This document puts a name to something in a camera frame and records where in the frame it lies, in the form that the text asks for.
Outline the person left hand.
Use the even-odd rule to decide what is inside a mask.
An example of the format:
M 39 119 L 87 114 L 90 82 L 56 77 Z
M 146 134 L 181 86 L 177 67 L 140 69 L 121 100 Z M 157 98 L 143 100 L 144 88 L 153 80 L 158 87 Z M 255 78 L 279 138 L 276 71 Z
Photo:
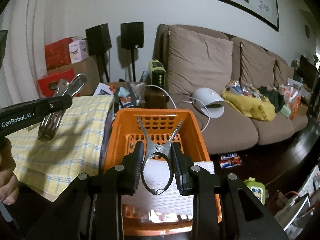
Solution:
M 1 149 L 0 198 L 3 204 L 12 205 L 19 193 L 18 180 L 14 174 L 16 163 L 11 153 L 11 142 L 6 139 L 5 143 L 5 147 Z

